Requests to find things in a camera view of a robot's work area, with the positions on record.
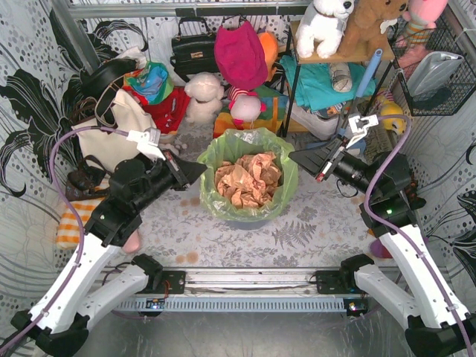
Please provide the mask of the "green plastic trash bag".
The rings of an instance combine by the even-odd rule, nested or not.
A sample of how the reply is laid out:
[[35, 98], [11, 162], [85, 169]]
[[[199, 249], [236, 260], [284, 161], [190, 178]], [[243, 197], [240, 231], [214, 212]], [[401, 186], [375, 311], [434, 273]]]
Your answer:
[[227, 129], [211, 141], [198, 162], [200, 199], [216, 218], [261, 222], [278, 217], [298, 187], [294, 147], [265, 129]]

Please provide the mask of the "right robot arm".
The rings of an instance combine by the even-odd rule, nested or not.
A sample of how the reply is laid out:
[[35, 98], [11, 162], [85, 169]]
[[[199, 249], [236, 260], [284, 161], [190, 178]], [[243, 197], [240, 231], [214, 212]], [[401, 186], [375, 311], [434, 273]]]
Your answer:
[[449, 356], [475, 343], [475, 314], [451, 290], [429, 253], [404, 189], [411, 182], [406, 157], [397, 148], [365, 164], [345, 141], [291, 152], [289, 157], [316, 180], [329, 176], [365, 194], [361, 217], [397, 263], [406, 292], [364, 254], [341, 263], [344, 285], [368, 293], [399, 323], [415, 356]]

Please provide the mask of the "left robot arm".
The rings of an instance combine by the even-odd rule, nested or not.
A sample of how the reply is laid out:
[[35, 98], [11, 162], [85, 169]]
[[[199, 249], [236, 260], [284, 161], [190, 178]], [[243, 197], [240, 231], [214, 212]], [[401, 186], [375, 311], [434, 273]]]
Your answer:
[[207, 167], [185, 161], [167, 150], [156, 161], [139, 154], [120, 162], [109, 179], [109, 195], [93, 210], [83, 238], [70, 261], [44, 297], [12, 320], [16, 331], [1, 345], [10, 356], [19, 343], [32, 338], [50, 356], [73, 356], [89, 333], [114, 308], [144, 289], [157, 289], [163, 266], [140, 254], [114, 280], [92, 291], [106, 264], [142, 223], [141, 212], [169, 189], [184, 190]]

